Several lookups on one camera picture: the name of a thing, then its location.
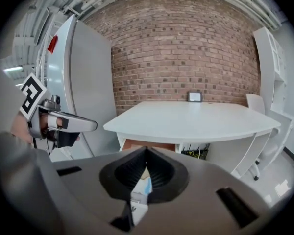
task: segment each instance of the sticker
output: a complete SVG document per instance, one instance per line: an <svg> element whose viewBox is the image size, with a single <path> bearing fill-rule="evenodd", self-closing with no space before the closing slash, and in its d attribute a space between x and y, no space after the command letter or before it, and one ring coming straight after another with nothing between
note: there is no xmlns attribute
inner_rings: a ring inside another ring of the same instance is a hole
<svg viewBox="0 0 294 235"><path fill-rule="evenodd" d="M49 44L49 47L48 47L48 49L47 49L51 54L53 54L53 51L54 51L54 48L55 48L55 45L56 45L57 41L58 41L58 36L55 35L55 36L52 38L52 40L51 40L51 42L50 42L50 44Z"/></svg>
<svg viewBox="0 0 294 235"><path fill-rule="evenodd" d="M20 111L27 120L30 120L36 106L44 100L42 97L45 95L47 89L39 79L31 73L24 81L21 91L26 96L26 100L21 106Z"/></svg>

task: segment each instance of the white cabinet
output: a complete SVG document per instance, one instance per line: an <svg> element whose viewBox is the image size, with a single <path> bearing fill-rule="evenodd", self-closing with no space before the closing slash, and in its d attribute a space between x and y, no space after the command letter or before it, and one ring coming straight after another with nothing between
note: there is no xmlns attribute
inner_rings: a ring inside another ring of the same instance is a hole
<svg viewBox="0 0 294 235"><path fill-rule="evenodd" d="M260 96L264 99L266 110L281 113L287 86L284 51L265 27L255 31L254 37L260 61Z"/></svg>
<svg viewBox="0 0 294 235"><path fill-rule="evenodd" d="M254 37L260 61L260 96L264 100L265 114L281 123L278 133L271 135L278 144L278 151L258 166L264 169L284 148L286 139L294 126L294 117L284 113L287 88L287 64L284 51L265 27L256 30Z"/></svg>

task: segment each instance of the black slot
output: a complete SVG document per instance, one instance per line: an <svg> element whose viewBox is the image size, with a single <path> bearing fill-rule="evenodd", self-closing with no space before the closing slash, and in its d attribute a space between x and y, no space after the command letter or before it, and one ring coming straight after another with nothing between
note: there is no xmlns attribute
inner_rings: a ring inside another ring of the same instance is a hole
<svg viewBox="0 0 294 235"><path fill-rule="evenodd" d="M221 188L216 193L241 228L258 218L257 214L232 189Z"/></svg>
<svg viewBox="0 0 294 235"><path fill-rule="evenodd" d="M64 175L76 173L76 172L81 171L81 170L82 169L79 168L78 166L74 166L74 167L70 167L70 168L65 168L65 169L57 170L57 173L61 177L61 176L64 176Z"/></svg>
<svg viewBox="0 0 294 235"><path fill-rule="evenodd" d="M148 204L172 201L188 184L189 174L183 164L147 147L107 164L100 171L99 179L110 197L130 201L131 192L146 167L152 185Z"/></svg>

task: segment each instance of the brick wall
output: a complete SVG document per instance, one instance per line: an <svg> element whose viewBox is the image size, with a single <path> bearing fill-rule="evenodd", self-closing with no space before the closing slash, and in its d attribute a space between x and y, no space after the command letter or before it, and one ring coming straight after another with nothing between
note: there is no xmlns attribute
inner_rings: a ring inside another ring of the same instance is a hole
<svg viewBox="0 0 294 235"><path fill-rule="evenodd" d="M117 113L145 100L246 105L259 93L252 32L260 26L221 0L120 0L86 24L112 42Z"/></svg>

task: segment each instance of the light fixture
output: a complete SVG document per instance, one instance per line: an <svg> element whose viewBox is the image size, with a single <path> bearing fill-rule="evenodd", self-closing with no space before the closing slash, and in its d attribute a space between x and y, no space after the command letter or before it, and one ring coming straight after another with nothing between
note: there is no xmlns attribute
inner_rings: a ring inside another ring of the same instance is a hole
<svg viewBox="0 0 294 235"><path fill-rule="evenodd" d="M23 69L22 66L17 66L17 67L12 67L12 68L7 68L7 69L4 69L4 72L10 72L10 71L19 71Z"/></svg>

